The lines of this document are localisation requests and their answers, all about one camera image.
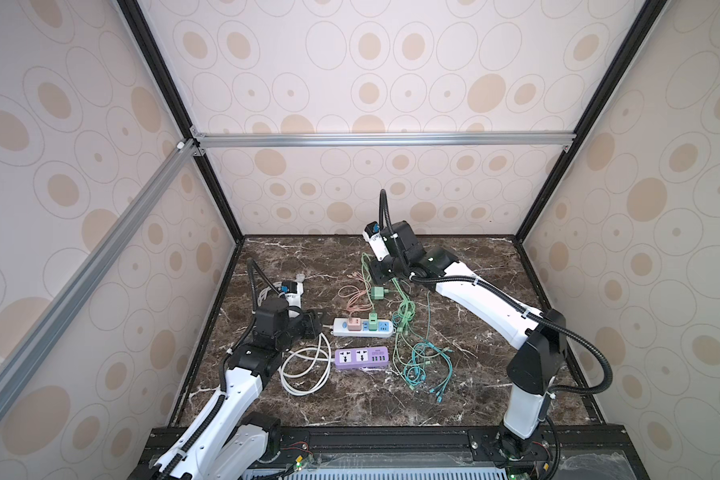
dark marble surface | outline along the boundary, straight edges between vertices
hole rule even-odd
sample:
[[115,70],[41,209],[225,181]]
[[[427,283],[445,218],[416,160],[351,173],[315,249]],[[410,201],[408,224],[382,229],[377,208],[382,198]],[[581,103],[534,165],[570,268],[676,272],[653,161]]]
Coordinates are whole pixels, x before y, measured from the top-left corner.
[[[454,251],[472,270],[522,302],[538,306],[512,243],[485,237],[423,237],[425,246],[442,245]],[[360,237],[279,237],[249,238],[230,283],[222,312],[202,360],[200,372],[191,388],[192,394],[184,407],[181,425],[188,426],[210,391],[218,386],[218,362],[224,351],[244,331],[250,318],[250,290],[245,265],[253,256],[272,281],[290,280],[296,274],[306,275],[304,308],[322,308],[335,316],[345,316],[346,301],[339,298],[339,287],[359,281],[348,278],[360,270],[360,255],[370,249]],[[387,294],[377,302],[379,318],[391,318],[398,307],[398,295]],[[427,326],[426,290],[412,287],[417,314],[413,326],[425,332]],[[429,393],[448,373],[443,360],[434,360],[427,367],[427,381],[411,389],[391,368],[378,370],[332,370],[328,383],[317,393],[304,397],[290,396],[273,377],[250,411],[278,416],[287,426],[455,426],[497,425],[507,408],[510,383],[506,366],[515,350],[485,322],[456,302],[436,293],[430,295],[432,312],[430,340],[441,348],[450,347],[454,374],[442,403]],[[394,338],[350,339],[331,336],[325,329],[332,348],[383,345],[392,352]],[[410,358],[410,350],[403,350]],[[301,371],[305,361],[294,360],[289,371]],[[296,386],[308,389],[318,378],[310,373]],[[573,384],[566,366],[558,382]],[[589,422],[584,404],[578,396],[562,394],[553,402],[553,419],[561,425]]]

ventilation grille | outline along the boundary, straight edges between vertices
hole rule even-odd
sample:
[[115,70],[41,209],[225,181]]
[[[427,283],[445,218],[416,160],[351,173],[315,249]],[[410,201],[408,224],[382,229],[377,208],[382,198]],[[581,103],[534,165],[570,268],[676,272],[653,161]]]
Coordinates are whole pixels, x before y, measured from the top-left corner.
[[[268,475],[264,470],[246,470],[243,480]],[[508,480],[502,468],[324,468],[314,472],[298,472],[288,480]]]

white power strip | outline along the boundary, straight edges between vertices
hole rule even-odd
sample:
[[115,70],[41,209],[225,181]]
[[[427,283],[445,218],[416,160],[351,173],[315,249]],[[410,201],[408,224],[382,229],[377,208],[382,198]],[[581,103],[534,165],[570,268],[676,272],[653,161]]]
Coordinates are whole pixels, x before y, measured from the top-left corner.
[[347,328],[347,318],[335,318],[333,320],[334,336],[361,336],[374,339],[388,339],[394,335],[394,325],[389,320],[379,320],[377,330],[368,329],[368,319],[363,319],[362,330],[350,330]]

flexible black hose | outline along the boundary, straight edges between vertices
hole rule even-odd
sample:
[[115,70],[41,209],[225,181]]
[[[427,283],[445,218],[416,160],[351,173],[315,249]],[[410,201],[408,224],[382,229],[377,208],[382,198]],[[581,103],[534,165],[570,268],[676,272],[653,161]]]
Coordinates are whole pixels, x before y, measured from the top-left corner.
[[378,198],[378,231],[384,230],[384,205],[382,204],[382,196],[379,194]]
[[248,286],[251,289],[251,313],[256,313],[256,308],[259,306],[256,302],[256,299],[259,298],[259,289],[256,288],[256,278],[253,276],[253,264],[255,263],[253,258],[249,258],[248,264],[246,265],[246,270],[248,270]]
[[[272,288],[273,291],[277,292],[277,289],[274,287],[274,285],[269,281],[269,279],[264,275],[263,272],[261,272],[261,269],[256,264],[253,258],[248,259],[248,282],[251,287],[251,301],[252,301],[252,312],[256,312],[257,303],[256,300],[259,298],[259,292],[256,288],[256,279],[253,276],[253,271],[256,270],[259,272],[259,275],[262,276],[265,282],[269,284],[269,287]],[[213,419],[216,417],[216,414],[219,413],[219,410],[221,409],[222,405],[224,404],[224,401],[226,400],[226,364],[232,358],[232,352],[237,350],[237,347],[240,346],[240,344],[245,341],[246,337],[250,334],[251,330],[253,330],[254,325],[256,324],[256,315],[251,315],[251,321],[248,324],[248,327],[246,327],[245,331],[242,333],[240,338],[235,342],[235,345],[233,345],[230,348],[230,352],[224,355],[224,358],[219,363],[219,390],[221,391],[221,395],[216,399],[216,404],[214,404],[213,408],[210,412],[208,412],[208,416],[205,417],[205,419],[202,420],[202,423],[199,427],[197,427],[197,430],[195,430],[192,433],[192,436],[190,436],[187,441],[180,447],[180,450],[184,453],[187,453],[192,445],[194,445],[195,442],[197,442],[197,439],[200,438],[202,433],[208,428],[208,426],[211,424]],[[181,462],[182,455],[175,454],[173,458],[168,462],[168,465],[163,469],[163,471],[157,475],[157,480],[165,480],[168,478],[168,475],[173,471],[173,469],[179,465],[179,462]]]
[[557,473],[557,467],[560,466],[560,456],[562,456],[563,453],[560,451],[560,440],[557,439],[557,428],[554,426],[554,422],[552,422],[552,418],[549,415],[547,415],[547,423],[550,426],[550,430],[552,430],[552,439],[554,440],[554,462],[552,462],[552,466],[547,475],[544,476],[544,480],[551,480],[554,474]]
[[166,466],[166,469],[163,470],[159,475],[157,475],[156,480],[165,480],[168,478],[168,475],[173,471],[173,469],[179,465],[179,462],[181,462],[181,455],[178,453],[173,456],[173,458],[168,462],[168,465]]
[[[264,282],[267,284],[267,286],[272,289],[272,292],[280,293],[280,289],[277,288],[274,283],[269,281],[269,278],[267,277],[267,275],[264,274],[264,270],[261,269],[259,264],[257,264],[253,258],[249,258],[248,263],[253,264],[253,268],[256,269],[256,272],[259,274],[259,276],[262,278],[262,280],[264,280]],[[257,294],[256,297],[253,299],[254,302],[256,302],[256,298],[258,298],[258,296],[259,295]]]
[[389,237],[392,240],[392,255],[400,260],[400,264],[403,268],[403,273],[406,277],[411,276],[411,267],[408,264],[408,258],[405,256],[405,251],[400,238],[394,232],[392,226],[392,220],[389,216],[389,205],[387,204],[387,191],[382,188],[382,191],[378,193],[378,208],[383,213],[384,219],[387,222],[387,228],[389,229]]
[[[466,276],[466,275],[449,275],[449,276],[442,276],[440,278],[418,278],[416,276],[413,276],[411,280],[415,283],[421,283],[421,284],[432,284],[432,283],[447,283],[447,282],[468,282],[468,283],[474,283],[474,277],[472,276]],[[484,280],[478,280],[478,285],[482,286],[489,292],[495,294],[499,298],[501,298],[504,302],[509,304],[512,308],[514,308],[519,313],[525,313],[525,307],[519,304],[517,301],[512,299],[509,295],[502,292],[499,288],[497,288],[494,285],[491,285],[490,283],[484,281]],[[579,395],[594,395],[596,393],[602,393],[605,390],[610,387],[611,383],[614,381],[614,370],[611,369],[610,363],[608,363],[608,359],[605,358],[605,355],[601,351],[595,347],[592,342],[585,339],[581,335],[579,335],[576,332],[572,332],[571,330],[568,330],[564,326],[557,325],[555,322],[551,322],[542,316],[535,315],[533,313],[528,313],[528,318],[530,318],[532,321],[535,321],[536,323],[539,323],[543,326],[546,326],[547,328],[550,328],[558,333],[562,333],[569,338],[573,339],[580,345],[582,345],[585,349],[587,349],[592,355],[597,359],[598,363],[601,367],[603,367],[603,380],[592,387],[578,387],[578,386],[569,386],[569,385],[554,385],[549,388],[550,393],[554,392],[571,392],[571,393],[578,393]]]

electrical socket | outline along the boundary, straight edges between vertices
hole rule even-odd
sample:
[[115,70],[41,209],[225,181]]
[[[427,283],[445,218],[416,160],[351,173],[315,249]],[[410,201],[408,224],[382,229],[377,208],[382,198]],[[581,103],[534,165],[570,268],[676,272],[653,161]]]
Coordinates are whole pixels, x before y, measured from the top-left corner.
[[368,366],[389,365],[389,351],[385,346],[336,350],[336,370],[361,369]]
[[368,315],[368,330],[372,332],[378,330],[378,315],[375,312]]
[[350,330],[348,322],[349,319],[347,318],[335,318],[331,334],[334,336],[359,336],[378,339],[387,339],[394,335],[394,325],[389,320],[378,320],[378,329],[376,331],[368,328],[367,320],[361,323],[360,330]]
[[351,350],[336,350],[336,363],[350,363],[351,361]]
[[366,326],[367,323],[368,322],[362,322],[362,324],[361,324],[360,318],[354,316],[354,317],[350,318],[349,320],[347,320],[347,329],[349,329],[353,332],[358,332],[360,330],[363,330],[363,327]]

